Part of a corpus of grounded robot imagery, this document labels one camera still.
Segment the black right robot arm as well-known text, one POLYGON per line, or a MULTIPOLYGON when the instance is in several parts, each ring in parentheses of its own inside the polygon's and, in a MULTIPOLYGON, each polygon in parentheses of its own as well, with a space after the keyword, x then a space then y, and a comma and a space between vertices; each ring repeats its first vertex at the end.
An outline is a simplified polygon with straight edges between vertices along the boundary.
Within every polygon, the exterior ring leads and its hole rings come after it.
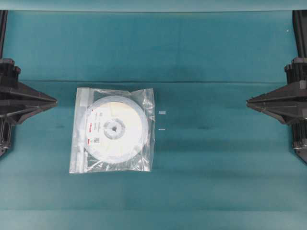
POLYGON ((296 57, 284 67, 287 84, 252 97, 247 107, 277 119, 292 129, 292 148, 299 156, 307 154, 307 59, 296 57))

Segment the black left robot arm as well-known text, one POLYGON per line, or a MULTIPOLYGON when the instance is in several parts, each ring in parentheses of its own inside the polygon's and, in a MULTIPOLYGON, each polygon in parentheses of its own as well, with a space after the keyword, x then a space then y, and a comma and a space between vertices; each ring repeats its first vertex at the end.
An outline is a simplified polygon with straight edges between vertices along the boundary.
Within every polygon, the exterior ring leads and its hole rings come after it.
POLYGON ((57 100, 19 82, 21 69, 10 58, 0 60, 0 154, 11 147, 12 128, 57 106, 57 100))

